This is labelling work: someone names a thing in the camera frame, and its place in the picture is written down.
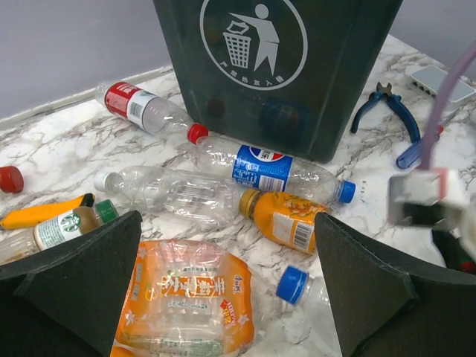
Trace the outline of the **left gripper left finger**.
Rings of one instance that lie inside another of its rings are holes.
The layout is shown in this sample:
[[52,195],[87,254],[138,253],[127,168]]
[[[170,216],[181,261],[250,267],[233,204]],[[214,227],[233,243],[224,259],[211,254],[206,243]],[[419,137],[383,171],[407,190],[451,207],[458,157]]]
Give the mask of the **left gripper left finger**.
[[1,266],[2,356],[108,356],[135,266],[136,210]]

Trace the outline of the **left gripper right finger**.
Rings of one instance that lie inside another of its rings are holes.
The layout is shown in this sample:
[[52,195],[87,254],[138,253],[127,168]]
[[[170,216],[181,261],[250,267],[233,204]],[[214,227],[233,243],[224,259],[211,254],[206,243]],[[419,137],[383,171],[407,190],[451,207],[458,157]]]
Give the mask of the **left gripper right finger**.
[[427,263],[327,213],[316,244],[343,356],[474,356],[475,276]]

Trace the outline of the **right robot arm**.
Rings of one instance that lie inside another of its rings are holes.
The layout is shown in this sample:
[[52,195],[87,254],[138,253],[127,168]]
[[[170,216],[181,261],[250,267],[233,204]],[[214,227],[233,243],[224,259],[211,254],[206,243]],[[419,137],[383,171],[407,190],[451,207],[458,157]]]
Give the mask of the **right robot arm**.
[[459,239],[452,232],[432,229],[431,237],[447,268],[475,275],[475,261],[462,248]]

